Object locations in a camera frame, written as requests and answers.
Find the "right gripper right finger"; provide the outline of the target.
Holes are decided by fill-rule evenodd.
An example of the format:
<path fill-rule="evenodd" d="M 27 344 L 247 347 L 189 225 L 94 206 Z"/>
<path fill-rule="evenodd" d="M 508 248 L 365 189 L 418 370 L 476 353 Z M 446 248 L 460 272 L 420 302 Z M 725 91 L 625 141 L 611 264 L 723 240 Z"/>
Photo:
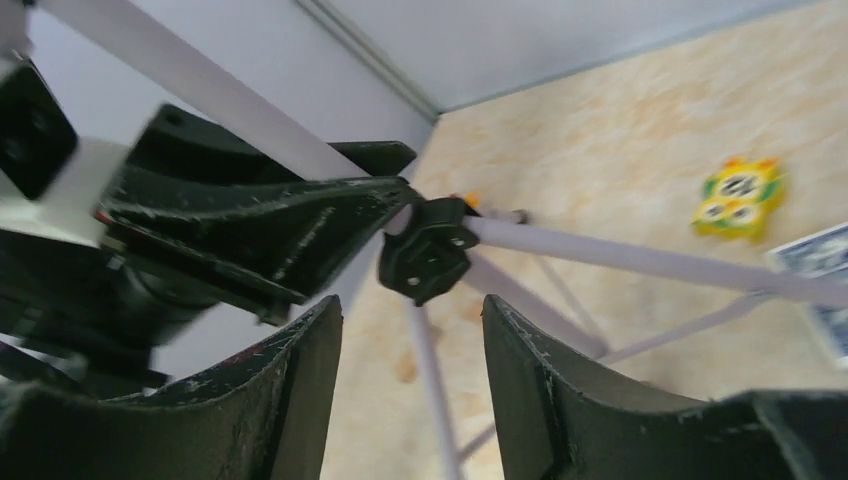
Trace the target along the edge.
<path fill-rule="evenodd" d="M 484 349 L 508 479 L 843 479 L 847 395 L 754 390 L 717 401 L 629 378 L 495 295 Z"/>

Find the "lilac music stand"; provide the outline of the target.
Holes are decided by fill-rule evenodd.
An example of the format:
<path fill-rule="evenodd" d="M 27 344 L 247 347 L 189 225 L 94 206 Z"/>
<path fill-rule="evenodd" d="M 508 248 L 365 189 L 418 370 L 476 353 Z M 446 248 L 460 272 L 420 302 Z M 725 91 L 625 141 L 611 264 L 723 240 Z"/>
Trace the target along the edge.
<path fill-rule="evenodd" d="M 361 168 L 132 2 L 45 1 L 42 7 L 299 176 L 309 180 L 364 176 Z M 486 245 L 749 293 L 733 307 L 627 347 L 609 355 L 609 360 L 732 319 L 757 304 L 755 292 L 834 307 L 847 304 L 847 288 L 838 283 L 491 219 L 470 217 L 464 224 Z"/>

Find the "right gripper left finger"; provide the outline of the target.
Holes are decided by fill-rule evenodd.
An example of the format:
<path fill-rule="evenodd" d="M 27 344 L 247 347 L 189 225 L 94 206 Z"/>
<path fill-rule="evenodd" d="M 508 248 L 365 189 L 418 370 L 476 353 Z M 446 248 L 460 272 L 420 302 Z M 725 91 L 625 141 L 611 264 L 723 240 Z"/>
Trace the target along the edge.
<path fill-rule="evenodd" d="M 5 479 L 317 479 L 343 315 L 328 296 L 287 327 L 151 395 L 1 389 Z"/>

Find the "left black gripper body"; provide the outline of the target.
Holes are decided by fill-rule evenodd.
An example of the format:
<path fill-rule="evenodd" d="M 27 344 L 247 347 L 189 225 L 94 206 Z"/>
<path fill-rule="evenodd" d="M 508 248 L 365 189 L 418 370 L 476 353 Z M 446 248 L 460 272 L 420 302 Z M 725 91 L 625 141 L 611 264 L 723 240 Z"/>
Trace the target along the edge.
<path fill-rule="evenodd" d="M 1 235 L 1 375 L 94 398 L 177 389 L 154 351 L 221 304 L 286 322 L 275 254 L 229 236 L 108 231 L 83 246 Z"/>

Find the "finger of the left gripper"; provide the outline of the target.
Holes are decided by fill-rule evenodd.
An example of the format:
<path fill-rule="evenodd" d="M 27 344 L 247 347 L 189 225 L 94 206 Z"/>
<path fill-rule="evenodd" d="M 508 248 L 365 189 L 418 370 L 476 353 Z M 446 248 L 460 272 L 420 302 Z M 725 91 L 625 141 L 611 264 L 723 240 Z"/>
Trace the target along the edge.
<path fill-rule="evenodd" d="M 220 186 L 121 175 L 95 217 L 130 264 L 270 308 L 327 288 L 415 197 L 400 177 Z"/>
<path fill-rule="evenodd" d="M 371 176 L 397 176 L 417 157 L 400 141 L 335 142 L 330 146 Z M 160 106 L 126 163 L 184 181 L 219 186 L 301 180 L 224 127 L 172 104 Z"/>

